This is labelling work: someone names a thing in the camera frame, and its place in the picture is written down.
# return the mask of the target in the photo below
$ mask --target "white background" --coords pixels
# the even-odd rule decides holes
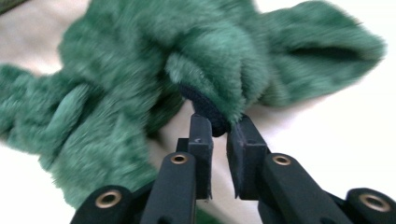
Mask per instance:
[[[301,1],[260,1],[262,11]],[[327,191],[344,198],[349,189],[367,187],[396,199],[396,3],[391,0],[332,1],[382,36],[388,44],[383,62],[356,85],[288,108],[255,106],[247,112],[274,152],[289,154]],[[56,46],[62,32],[87,6],[86,1],[32,0],[0,16],[0,63],[16,63],[38,74],[61,66]],[[173,151],[187,137],[191,105],[150,142],[152,160]],[[216,213],[233,221],[258,223],[256,204],[233,199],[225,158],[225,137],[215,140],[212,181]],[[74,210],[52,185],[37,157],[0,145],[0,223],[69,223]]]

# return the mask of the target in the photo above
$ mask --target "fuzzy green fabric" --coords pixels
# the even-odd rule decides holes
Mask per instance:
[[[180,86],[232,127],[253,104],[344,88],[384,46],[325,2],[261,14],[249,0],[93,0],[59,51],[51,76],[0,66],[0,134],[40,155],[77,207],[104,185],[155,178],[147,136],[180,109]]]

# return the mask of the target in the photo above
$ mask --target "green plush toy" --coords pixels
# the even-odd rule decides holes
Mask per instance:
[[[261,14],[250,0],[92,0],[59,51],[52,76],[0,66],[0,134],[40,155],[78,207],[102,186],[155,178],[147,136],[184,98],[221,136],[253,104],[344,88],[384,46],[325,2]]]

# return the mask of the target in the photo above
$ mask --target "plush toy arm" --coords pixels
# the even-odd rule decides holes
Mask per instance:
[[[214,136],[229,131],[268,83],[251,36],[230,22],[191,29],[176,49],[166,70],[196,112],[211,121]]]
[[[382,41],[325,2],[309,1],[261,16],[275,68],[261,103],[288,105],[339,91],[373,68]]]

